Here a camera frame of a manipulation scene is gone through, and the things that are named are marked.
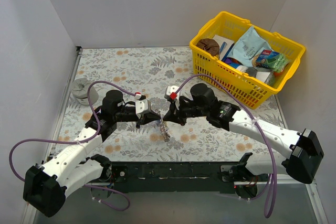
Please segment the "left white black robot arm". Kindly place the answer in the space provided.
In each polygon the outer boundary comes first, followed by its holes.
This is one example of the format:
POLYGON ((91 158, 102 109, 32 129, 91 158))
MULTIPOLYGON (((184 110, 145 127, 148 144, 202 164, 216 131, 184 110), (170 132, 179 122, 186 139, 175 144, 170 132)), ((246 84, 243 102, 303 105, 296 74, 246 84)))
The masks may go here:
POLYGON ((68 145, 41 167, 32 166, 25 174, 23 199, 46 217, 55 215, 66 198, 86 183, 106 182, 112 175, 112 163, 102 155, 89 157, 117 128, 119 122, 135 122, 136 127, 160 120, 149 100, 137 93, 125 103, 119 90, 110 90, 85 124, 74 145, 68 145))

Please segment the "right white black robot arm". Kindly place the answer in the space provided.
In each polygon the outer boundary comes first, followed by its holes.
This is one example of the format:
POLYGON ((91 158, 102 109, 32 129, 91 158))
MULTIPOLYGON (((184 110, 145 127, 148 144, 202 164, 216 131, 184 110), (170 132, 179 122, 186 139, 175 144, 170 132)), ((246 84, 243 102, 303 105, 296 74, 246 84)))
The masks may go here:
POLYGON ((269 154, 245 153, 233 166, 221 169, 226 181, 248 181, 263 174, 285 174, 311 184, 324 157, 316 133, 303 132, 251 117, 242 108, 219 100, 213 90, 200 83, 191 87, 191 98, 181 96, 177 86, 168 86, 165 98, 170 107, 163 120, 181 126, 188 118, 204 117, 212 126, 238 133, 265 144, 269 154))

